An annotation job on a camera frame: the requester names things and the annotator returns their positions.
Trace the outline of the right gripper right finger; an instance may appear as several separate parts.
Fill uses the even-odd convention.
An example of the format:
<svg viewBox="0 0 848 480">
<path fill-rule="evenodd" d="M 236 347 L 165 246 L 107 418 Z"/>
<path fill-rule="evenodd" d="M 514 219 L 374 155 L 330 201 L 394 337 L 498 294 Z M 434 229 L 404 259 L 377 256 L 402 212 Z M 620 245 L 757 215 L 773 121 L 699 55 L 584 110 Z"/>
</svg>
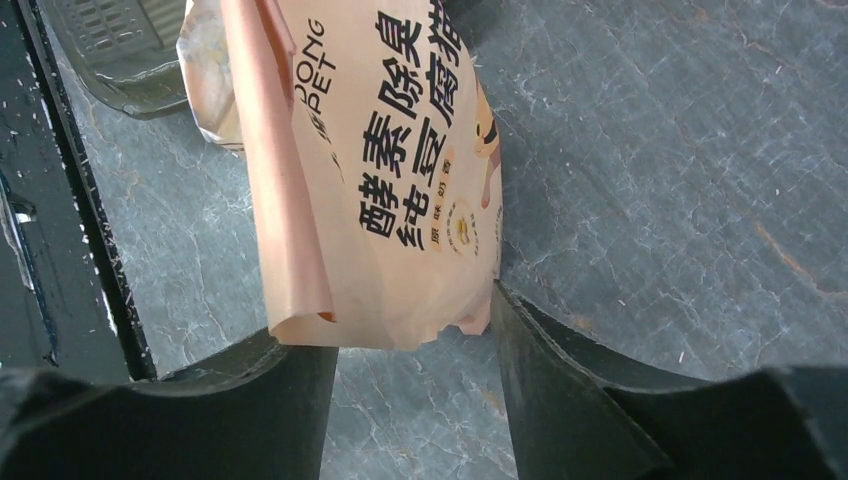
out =
<svg viewBox="0 0 848 480">
<path fill-rule="evenodd" d="M 496 285 L 491 326 L 522 479 L 843 479 L 847 371 L 724 381 L 611 350 Z"/>
</svg>

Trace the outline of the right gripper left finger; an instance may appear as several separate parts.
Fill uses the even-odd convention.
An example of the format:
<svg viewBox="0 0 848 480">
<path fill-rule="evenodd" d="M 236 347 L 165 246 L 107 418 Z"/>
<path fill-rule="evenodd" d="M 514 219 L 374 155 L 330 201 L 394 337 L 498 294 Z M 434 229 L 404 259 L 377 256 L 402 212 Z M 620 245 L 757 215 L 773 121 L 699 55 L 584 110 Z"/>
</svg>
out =
<svg viewBox="0 0 848 480">
<path fill-rule="evenodd" d="M 1 373 L 5 479 L 316 479 L 338 352 L 258 332 L 158 381 Z"/>
</svg>

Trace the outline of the pink litter bag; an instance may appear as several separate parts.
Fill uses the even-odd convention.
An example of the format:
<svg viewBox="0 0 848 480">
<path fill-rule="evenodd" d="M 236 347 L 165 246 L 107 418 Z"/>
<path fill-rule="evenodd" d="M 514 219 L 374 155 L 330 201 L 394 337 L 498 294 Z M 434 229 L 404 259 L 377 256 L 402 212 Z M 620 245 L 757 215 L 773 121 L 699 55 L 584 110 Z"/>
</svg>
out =
<svg viewBox="0 0 848 480">
<path fill-rule="evenodd" d="M 497 121 L 444 1 L 190 1 L 195 122 L 248 169 L 268 329 L 412 350 L 490 321 Z"/>
</svg>

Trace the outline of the grey translucent litter box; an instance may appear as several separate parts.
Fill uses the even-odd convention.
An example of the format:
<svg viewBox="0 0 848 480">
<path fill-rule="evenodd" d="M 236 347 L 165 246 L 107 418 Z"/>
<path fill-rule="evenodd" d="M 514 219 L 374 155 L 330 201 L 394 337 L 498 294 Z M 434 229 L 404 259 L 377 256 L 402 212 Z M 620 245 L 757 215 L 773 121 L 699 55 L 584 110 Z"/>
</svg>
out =
<svg viewBox="0 0 848 480">
<path fill-rule="evenodd" d="M 141 120 L 187 106 L 176 51 L 184 1 L 49 0 L 40 6 L 81 83 L 105 105 Z"/>
</svg>

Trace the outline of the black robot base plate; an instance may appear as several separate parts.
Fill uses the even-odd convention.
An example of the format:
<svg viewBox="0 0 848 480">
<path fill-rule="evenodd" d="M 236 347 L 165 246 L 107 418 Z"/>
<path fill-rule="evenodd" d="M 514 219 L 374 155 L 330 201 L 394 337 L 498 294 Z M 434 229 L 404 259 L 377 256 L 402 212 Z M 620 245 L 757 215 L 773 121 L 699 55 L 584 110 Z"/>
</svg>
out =
<svg viewBox="0 0 848 480">
<path fill-rule="evenodd" d="M 156 378 L 47 15 L 1 5 L 1 363 Z"/>
</svg>

